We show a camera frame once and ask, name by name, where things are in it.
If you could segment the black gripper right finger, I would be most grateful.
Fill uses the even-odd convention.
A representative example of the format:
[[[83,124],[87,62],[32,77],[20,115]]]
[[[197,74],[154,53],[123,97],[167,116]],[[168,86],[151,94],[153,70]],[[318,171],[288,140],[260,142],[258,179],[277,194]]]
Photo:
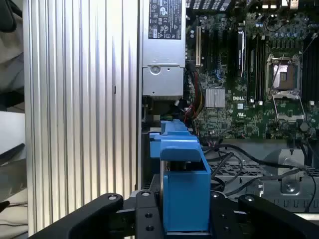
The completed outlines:
[[[211,193],[213,239],[317,239],[319,226],[252,194],[231,201]]]

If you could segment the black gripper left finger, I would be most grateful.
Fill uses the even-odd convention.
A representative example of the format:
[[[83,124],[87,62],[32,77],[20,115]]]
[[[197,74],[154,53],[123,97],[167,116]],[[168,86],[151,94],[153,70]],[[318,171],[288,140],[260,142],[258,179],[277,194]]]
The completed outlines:
[[[139,191],[124,199],[106,193],[46,228],[32,239],[161,239],[164,237],[155,195]]]

